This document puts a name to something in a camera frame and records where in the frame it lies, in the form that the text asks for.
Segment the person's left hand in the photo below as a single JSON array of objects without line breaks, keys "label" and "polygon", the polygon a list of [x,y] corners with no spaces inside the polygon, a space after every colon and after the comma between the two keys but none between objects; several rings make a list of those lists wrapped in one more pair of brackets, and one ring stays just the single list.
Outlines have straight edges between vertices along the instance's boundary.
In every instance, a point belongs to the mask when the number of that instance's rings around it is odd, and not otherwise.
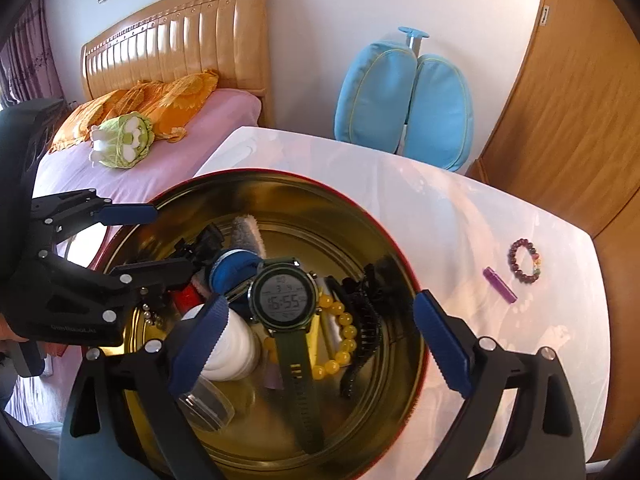
[{"label": "person's left hand", "polygon": [[3,314],[0,314],[0,341],[26,342],[27,338],[18,336],[6,322]]}]

